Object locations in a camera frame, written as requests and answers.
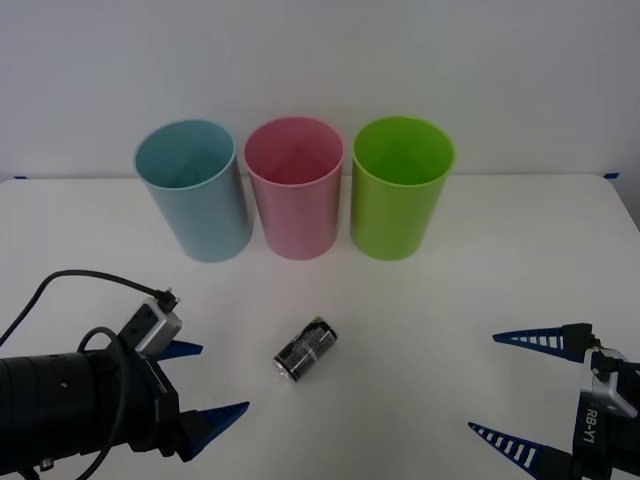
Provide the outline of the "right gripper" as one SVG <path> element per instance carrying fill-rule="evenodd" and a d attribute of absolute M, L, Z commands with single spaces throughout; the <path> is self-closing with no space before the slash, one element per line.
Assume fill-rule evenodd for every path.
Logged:
<path fill-rule="evenodd" d="M 582 363 L 587 350 L 601 346 L 592 328 L 588 323 L 575 323 L 503 332 L 492 338 L 497 343 Z M 469 422 L 468 426 L 537 480 L 569 480 L 573 475 L 576 479 L 610 479 L 613 470 L 639 478 L 639 417 L 627 418 L 600 411 L 583 397 L 577 408 L 572 456 L 477 423 Z"/>

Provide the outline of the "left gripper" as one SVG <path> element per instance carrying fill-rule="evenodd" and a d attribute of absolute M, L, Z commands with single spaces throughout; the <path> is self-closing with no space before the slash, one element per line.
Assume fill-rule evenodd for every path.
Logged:
<path fill-rule="evenodd" d="M 158 359 L 196 356 L 202 351 L 202 345 L 172 340 Z M 117 444 L 128 444 L 134 452 L 157 450 L 161 455 L 176 452 L 183 462 L 189 462 L 249 408 L 250 403 L 245 401 L 180 414 L 178 393 L 158 362 L 138 352 L 131 353 L 128 360 L 131 367 L 129 393 L 116 439 Z"/>

